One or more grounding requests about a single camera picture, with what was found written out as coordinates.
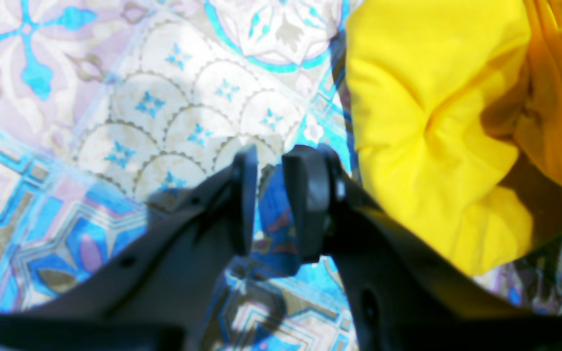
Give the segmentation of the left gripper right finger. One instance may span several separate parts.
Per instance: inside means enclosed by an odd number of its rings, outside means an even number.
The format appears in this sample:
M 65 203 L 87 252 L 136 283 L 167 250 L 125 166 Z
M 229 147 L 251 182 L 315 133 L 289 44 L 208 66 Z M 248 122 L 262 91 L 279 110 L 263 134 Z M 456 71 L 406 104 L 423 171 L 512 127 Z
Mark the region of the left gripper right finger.
M 297 251 L 333 259 L 362 351 L 562 351 L 562 315 L 515 307 L 391 220 L 325 144 L 282 156 Z

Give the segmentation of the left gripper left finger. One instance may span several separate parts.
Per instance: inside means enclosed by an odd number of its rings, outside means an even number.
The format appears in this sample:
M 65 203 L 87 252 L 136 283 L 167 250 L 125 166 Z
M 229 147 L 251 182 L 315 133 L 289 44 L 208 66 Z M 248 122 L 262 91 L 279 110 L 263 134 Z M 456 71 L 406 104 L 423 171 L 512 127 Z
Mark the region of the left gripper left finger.
M 257 150 L 60 297 L 0 313 L 0 351 L 196 351 L 217 278 L 250 253 Z

